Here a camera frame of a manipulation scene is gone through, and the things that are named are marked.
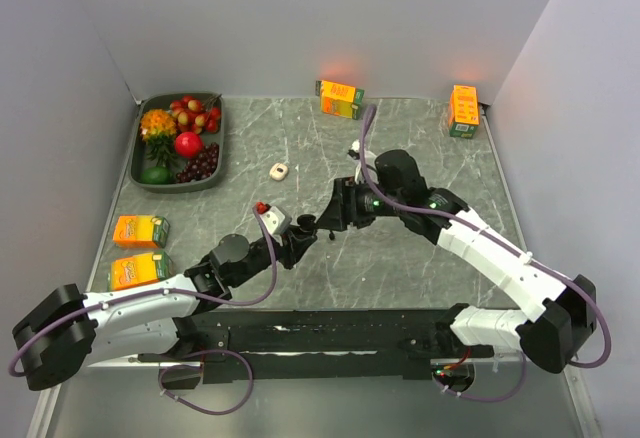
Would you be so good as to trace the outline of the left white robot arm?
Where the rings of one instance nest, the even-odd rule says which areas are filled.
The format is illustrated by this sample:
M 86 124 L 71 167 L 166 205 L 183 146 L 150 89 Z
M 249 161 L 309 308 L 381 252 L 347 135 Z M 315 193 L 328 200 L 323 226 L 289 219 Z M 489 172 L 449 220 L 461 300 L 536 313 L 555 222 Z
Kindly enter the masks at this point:
M 264 270 L 291 269 L 317 240 L 313 225 L 289 225 L 256 241 L 230 234 L 172 278 L 126 290 L 56 288 L 13 328 L 8 372 L 32 391 L 61 384 L 84 366 L 132 354 L 192 356 L 198 336 L 176 320 L 232 304 L 232 289 Z

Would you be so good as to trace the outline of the black earbud charging case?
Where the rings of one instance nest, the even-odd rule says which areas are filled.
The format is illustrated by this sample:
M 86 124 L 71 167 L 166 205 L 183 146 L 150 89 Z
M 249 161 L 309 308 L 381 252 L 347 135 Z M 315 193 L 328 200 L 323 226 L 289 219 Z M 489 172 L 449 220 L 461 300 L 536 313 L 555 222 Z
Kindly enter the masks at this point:
M 297 225 L 304 233 L 312 233 L 316 229 L 316 217 L 312 214 L 302 214 L 297 217 Z

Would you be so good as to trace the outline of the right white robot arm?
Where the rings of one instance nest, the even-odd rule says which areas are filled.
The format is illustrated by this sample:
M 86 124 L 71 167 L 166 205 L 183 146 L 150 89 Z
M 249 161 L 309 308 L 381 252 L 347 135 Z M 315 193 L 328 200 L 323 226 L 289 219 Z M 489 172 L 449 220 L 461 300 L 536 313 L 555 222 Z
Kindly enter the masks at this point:
M 412 233 L 471 265 L 516 305 L 507 310 L 453 306 L 436 333 L 444 354 L 459 356 L 474 346 L 510 348 L 550 373 L 575 363 L 597 326 L 596 288 L 588 278 L 568 279 L 544 267 L 457 195 L 428 186 L 406 151 L 375 155 L 354 145 L 348 154 L 357 162 L 356 172 L 335 180 L 319 228 L 342 232 L 395 216 Z

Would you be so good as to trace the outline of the beige earbud charging case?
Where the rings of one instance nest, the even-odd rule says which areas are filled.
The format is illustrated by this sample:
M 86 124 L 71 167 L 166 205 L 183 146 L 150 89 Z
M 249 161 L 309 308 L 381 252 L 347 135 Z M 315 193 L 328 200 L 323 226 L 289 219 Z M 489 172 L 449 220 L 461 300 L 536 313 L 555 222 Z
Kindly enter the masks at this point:
M 287 177 L 288 173 L 289 168 L 286 164 L 276 163 L 271 167 L 269 177 L 276 182 L 281 182 Z

